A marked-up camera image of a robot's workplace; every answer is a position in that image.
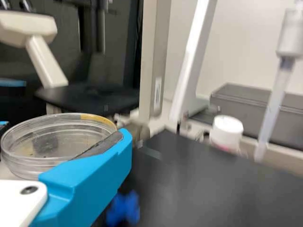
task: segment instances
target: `black surface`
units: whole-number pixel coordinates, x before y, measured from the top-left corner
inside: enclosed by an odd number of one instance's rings
[[[139,194],[138,226],[143,227],[295,227],[303,223],[302,178],[168,131],[133,151],[132,170],[122,189]]]
[[[41,88],[35,96],[66,111],[101,116],[126,113],[139,106],[137,90],[115,85],[76,83],[66,87]]]

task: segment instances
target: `white container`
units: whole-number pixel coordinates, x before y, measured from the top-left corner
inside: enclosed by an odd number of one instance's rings
[[[215,146],[236,153],[239,151],[242,134],[243,124],[241,121],[227,115],[219,115],[214,118],[209,138]]]

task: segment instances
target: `white support column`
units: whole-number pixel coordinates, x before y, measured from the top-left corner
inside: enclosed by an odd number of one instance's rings
[[[169,120],[177,123],[199,111],[206,101],[196,97],[200,71],[212,26],[217,0],[198,0],[190,29]]]
[[[171,0],[144,0],[139,121],[162,111]]]

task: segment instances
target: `clear petri dish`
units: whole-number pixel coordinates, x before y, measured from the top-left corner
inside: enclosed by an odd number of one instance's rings
[[[41,116],[9,129],[1,138],[1,156],[13,174],[35,180],[115,131],[114,123],[93,114]]]

